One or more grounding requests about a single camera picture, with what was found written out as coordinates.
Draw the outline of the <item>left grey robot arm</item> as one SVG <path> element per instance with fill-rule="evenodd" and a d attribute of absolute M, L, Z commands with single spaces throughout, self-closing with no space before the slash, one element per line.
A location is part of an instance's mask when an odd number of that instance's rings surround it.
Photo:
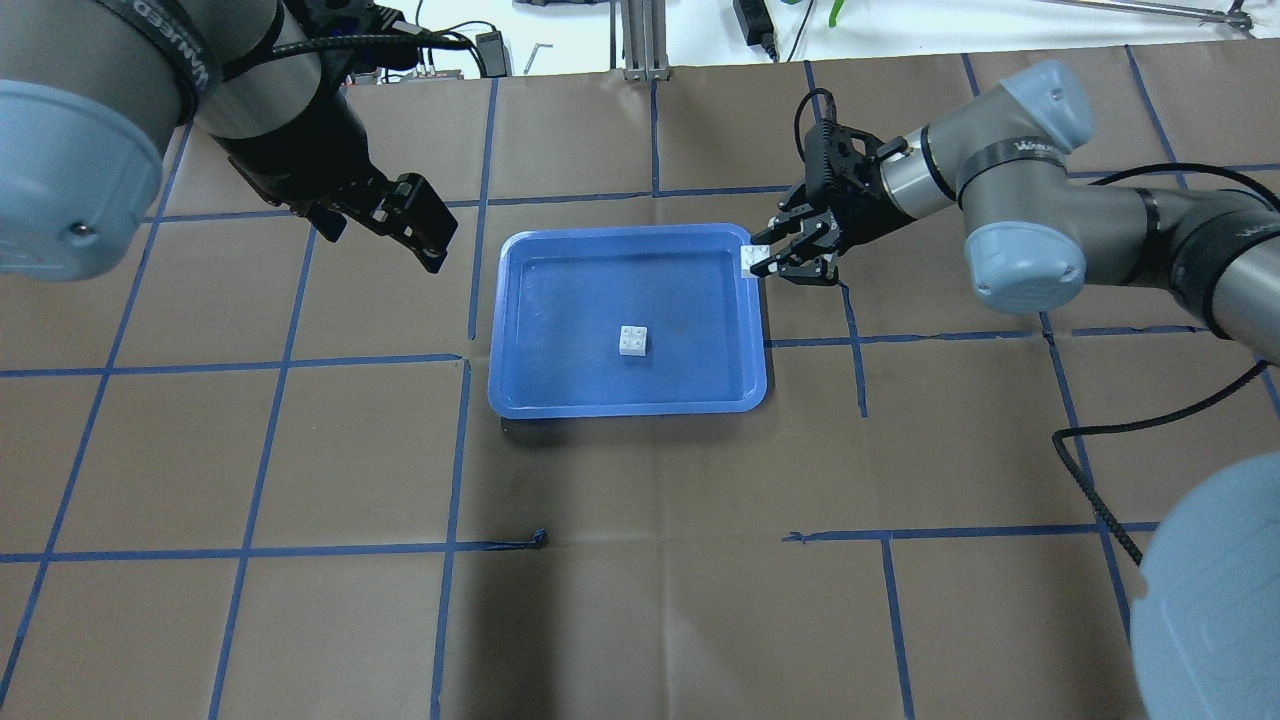
<path fill-rule="evenodd" d="M 457 220 L 422 176 L 372 164 L 340 86 L 463 49 L 458 35 L 375 1 L 5 1 L 1 22 L 4 274 L 116 266 L 189 124 L 323 238 L 357 222 L 442 269 Z"/>

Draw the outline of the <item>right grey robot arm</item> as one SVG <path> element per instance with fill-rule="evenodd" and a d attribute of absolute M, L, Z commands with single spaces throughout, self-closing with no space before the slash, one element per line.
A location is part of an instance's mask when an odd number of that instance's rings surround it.
<path fill-rule="evenodd" d="M 1277 366 L 1277 196 L 1126 187 L 1126 172 L 1075 184 L 1068 158 L 1094 133 L 1073 70 L 1028 67 L 910 135 L 882 140 L 822 118 L 796 133 L 803 178 L 742 252 L 742 273 L 832 286 L 838 259 L 955 206 L 975 297 L 1010 315 L 1047 313 L 1088 284 L 1169 293 L 1254 364 L 1188 407 L 1139 421 L 1056 430 L 1059 460 L 1096 519 L 1139 568 L 1130 606 L 1137 684 L 1151 719 L 1277 716 L 1277 455 L 1216 471 L 1181 498 L 1142 550 L 1069 451 L 1078 438 L 1148 430 L 1202 413 Z"/>

